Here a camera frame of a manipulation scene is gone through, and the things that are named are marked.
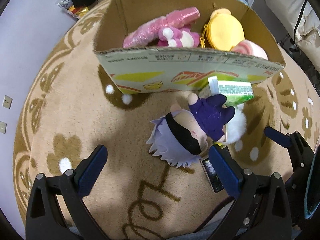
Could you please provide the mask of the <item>green tissue pack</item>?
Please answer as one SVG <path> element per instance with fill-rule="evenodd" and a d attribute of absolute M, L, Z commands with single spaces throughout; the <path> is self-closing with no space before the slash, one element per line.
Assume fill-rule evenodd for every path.
<path fill-rule="evenodd" d="M 219 80 L 217 76 L 212 76 L 208 78 L 208 85 L 199 92 L 199 97 L 208 98 L 216 94 L 227 98 L 226 106 L 237 106 L 254 98 L 250 82 Z"/>

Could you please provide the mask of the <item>pink plastic bag roll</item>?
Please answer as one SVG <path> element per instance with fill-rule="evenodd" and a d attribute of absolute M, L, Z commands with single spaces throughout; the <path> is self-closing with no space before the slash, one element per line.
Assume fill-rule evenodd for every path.
<path fill-rule="evenodd" d="M 158 32 L 164 27 L 181 28 L 200 18 L 196 7 L 174 10 L 166 16 L 160 16 L 142 24 L 137 30 L 131 32 L 123 41 L 124 48 L 146 46 L 158 38 Z"/>

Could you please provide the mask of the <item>printed cardboard box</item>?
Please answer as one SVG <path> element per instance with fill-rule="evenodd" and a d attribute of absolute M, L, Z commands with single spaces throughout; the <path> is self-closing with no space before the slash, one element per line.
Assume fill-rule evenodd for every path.
<path fill-rule="evenodd" d="M 211 13 L 229 9 L 241 23 L 247 40 L 267 54 L 260 57 L 204 48 L 168 48 L 156 41 L 146 46 L 124 46 L 124 40 L 141 25 L 161 16 L 195 7 L 200 18 L 191 26 L 201 33 Z M 94 38 L 94 53 L 105 72 L 123 93 L 197 90 L 208 77 L 257 83 L 285 67 L 273 35 L 259 16 L 237 0 L 111 0 Z"/>

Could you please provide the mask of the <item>lower wall outlet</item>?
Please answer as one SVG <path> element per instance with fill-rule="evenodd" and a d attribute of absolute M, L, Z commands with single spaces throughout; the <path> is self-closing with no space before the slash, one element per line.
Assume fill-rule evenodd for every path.
<path fill-rule="evenodd" d="M 5 134 L 7 130 L 7 124 L 5 122 L 0 121 L 0 133 Z"/>

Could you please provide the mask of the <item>pink swirl roll cake plush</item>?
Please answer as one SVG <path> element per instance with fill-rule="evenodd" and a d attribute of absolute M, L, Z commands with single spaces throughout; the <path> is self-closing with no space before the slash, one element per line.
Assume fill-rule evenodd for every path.
<path fill-rule="evenodd" d="M 231 52 L 259 57 L 268 60 L 267 53 L 259 45 L 249 40 L 243 40 L 231 49 Z"/>

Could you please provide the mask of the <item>upper wall outlet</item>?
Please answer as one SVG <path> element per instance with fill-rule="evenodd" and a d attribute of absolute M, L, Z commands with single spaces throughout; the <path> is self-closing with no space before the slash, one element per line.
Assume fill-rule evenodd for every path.
<path fill-rule="evenodd" d="M 10 109 L 11 104 L 12 104 L 12 98 L 9 97 L 9 96 L 7 96 L 7 95 L 5 95 L 5 96 L 4 96 L 4 99 L 3 99 L 2 106 L 3 106 L 4 108 Z"/>

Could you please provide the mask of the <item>yellow dog plush toy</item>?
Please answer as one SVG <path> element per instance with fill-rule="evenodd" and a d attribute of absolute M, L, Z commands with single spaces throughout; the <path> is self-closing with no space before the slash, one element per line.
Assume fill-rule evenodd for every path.
<path fill-rule="evenodd" d="M 221 51 L 231 51 L 239 42 L 245 39 L 240 21 L 226 8 L 216 9 L 212 12 L 210 20 L 204 25 L 200 35 L 200 47 L 209 45 Z"/>

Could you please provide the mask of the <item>wall outlet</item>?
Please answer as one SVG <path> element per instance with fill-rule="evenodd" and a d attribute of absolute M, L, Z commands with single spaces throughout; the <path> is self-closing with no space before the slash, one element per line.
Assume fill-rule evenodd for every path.
<path fill-rule="evenodd" d="M 12 98 L 9 97 L 9 96 L 7 96 L 7 95 L 5 95 L 5 96 L 4 96 L 4 99 L 3 99 L 2 106 L 3 106 L 4 108 L 10 109 L 11 104 L 12 104 Z"/>
<path fill-rule="evenodd" d="M 0 121 L 0 133 L 5 134 L 7 130 L 7 124 L 5 122 Z"/>

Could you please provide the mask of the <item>cream quilted bedding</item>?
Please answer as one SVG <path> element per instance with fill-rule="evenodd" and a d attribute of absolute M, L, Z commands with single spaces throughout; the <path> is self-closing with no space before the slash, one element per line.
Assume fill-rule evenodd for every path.
<path fill-rule="evenodd" d="M 308 0 L 265 0 L 297 47 L 319 70 L 319 18 Z"/>

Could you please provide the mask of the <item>black white fluffy plush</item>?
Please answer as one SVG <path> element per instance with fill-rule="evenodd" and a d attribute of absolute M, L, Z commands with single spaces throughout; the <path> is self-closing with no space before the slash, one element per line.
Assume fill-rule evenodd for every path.
<path fill-rule="evenodd" d="M 218 144 L 230 145 L 238 140 L 246 132 L 247 118 L 243 112 L 244 104 L 234 106 L 235 115 L 233 118 L 223 127 L 225 135 L 217 141 Z"/>

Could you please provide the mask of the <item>white-haired blindfolded plush doll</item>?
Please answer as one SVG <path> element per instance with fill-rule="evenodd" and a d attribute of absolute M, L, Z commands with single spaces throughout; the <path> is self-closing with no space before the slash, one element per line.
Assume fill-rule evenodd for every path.
<path fill-rule="evenodd" d="M 199 98 L 190 93 L 188 110 L 172 105 L 169 113 L 151 122 L 154 127 L 146 141 L 149 153 L 176 168 L 201 160 L 208 138 L 214 142 L 226 139 L 226 125 L 235 117 L 235 108 L 226 106 L 226 101 L 222 94 Z"/>

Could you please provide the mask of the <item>beige patterned round rug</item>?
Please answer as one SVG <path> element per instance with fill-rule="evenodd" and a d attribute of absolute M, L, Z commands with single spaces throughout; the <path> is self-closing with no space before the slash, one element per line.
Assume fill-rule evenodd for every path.
<path fill-rule="evenodd" d="M 107 163 L 89 196 L 90 213 L 111 239 L 167 239 L 192 233 L 227 197 L 215 193 L 200 163 L 175 168 L 149 153 L 152 120 L 187 92 L 125 96 L 93 52 L 93 40 L 110 0 L 96 5 L 60 40 L 25 100 L 14 143 L 14 188 L 22 219 L 37 174 L 59 176 L 105 145 Z M 266 126 L 298 131 L 311 148 L 319 141 L 319 95 L 295 61 L 254 87 L 244 106 L 247 132 L 229 147 L 254 173 L 292 173 L 286 149 L 265 137 Z"/>

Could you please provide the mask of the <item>snack bag on floor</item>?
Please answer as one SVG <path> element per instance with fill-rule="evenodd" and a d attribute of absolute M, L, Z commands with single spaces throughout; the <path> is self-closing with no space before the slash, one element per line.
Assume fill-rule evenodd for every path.
<path fill-rule="evenodd" d="M 89 12 L 88 7 L 81 6 L 76 8 L 72 0 L 58 0 L 56 5 L 76 19 L 82 18 Z"/>

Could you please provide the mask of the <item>pink bear plush toy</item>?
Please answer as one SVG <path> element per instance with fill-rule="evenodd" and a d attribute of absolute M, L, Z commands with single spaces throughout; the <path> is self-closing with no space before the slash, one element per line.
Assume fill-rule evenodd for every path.
<path fill-rule="evenodd" d="M 164 27 L 159 30 L 158 38 L 158 47 L 194 48 L 200 44 L 200 35 L 191 31 L 191 25 Z"/>

